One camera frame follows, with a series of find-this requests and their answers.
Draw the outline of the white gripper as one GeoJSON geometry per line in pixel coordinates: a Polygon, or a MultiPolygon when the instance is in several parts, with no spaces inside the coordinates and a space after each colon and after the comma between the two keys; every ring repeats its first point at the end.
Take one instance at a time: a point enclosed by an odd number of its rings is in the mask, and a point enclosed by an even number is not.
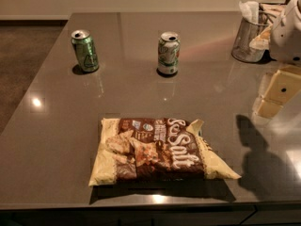
{"type": "MultiPolygon", "coordinates": [[[[274,20],[270,34],[271,58],[301,64],[301,0],[290,0],[274,20]]],[[[301,68],[282,67],[263,94],[266,101],[284,105],[301,90],[301,68]]]]}

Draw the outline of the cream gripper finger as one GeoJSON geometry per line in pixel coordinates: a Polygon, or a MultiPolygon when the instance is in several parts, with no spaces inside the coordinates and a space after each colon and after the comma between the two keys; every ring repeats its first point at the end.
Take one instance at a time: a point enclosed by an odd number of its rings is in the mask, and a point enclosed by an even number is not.
{"type": "Polygon", "coordinates": [[[254,113],[264,118],[273,118],[281,109],[282,105],[265,101],[263,98],[257,98],[254,102],[254,113]]]}

